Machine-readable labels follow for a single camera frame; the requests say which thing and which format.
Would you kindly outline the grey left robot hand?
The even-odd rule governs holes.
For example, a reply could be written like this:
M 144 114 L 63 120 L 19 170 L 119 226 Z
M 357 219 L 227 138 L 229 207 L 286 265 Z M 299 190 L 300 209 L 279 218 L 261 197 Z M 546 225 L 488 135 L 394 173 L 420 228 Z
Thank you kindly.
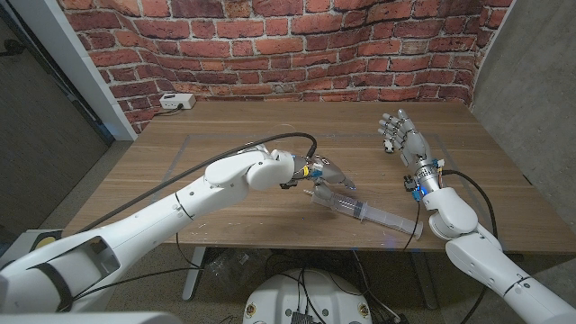
M 293 156 L 294 172 L 292 180 L 311 180 L 314 183 L 313 193 L 322 200 L 329 200 L 332 191 L 327 184 L 340 184 L 355 190 L 354 182 L 345 176 L 343 171 L 331 160 L 320 155 L 313 157 Z

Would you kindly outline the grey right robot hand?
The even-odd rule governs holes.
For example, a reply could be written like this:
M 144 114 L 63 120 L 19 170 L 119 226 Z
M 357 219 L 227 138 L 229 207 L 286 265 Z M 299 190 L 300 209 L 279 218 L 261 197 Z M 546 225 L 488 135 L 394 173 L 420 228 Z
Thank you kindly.
M 438 166 L 428 142 L 408 114 L 399 109 L 396 116 L 384 113 L 378 132 L 383 136 L 386 153 L 400 152 L 400 160 L 408 168 L 422 195 L 440 189 Z

